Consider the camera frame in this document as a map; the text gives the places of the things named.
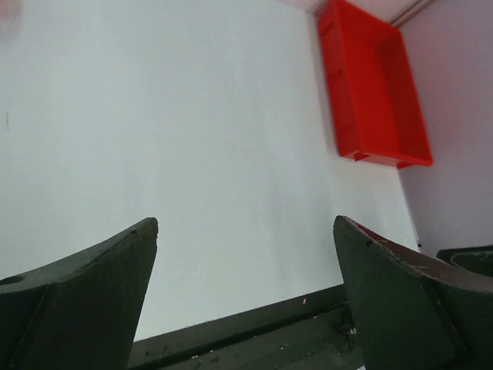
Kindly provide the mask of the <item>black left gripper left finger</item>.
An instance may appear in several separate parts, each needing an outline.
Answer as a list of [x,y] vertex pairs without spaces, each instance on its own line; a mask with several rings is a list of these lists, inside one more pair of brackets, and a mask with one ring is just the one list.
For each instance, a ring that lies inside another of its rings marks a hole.
[[61,260],[2,279],[3,369],[125,369],[157,252],[148,217]]

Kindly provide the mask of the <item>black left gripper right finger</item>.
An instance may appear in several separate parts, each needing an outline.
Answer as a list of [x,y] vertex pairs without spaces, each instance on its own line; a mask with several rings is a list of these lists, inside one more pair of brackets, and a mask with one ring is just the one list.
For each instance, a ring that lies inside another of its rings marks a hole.
[[344,216],[334,243],[367,368],[492,367],[491,247],[429,257]]

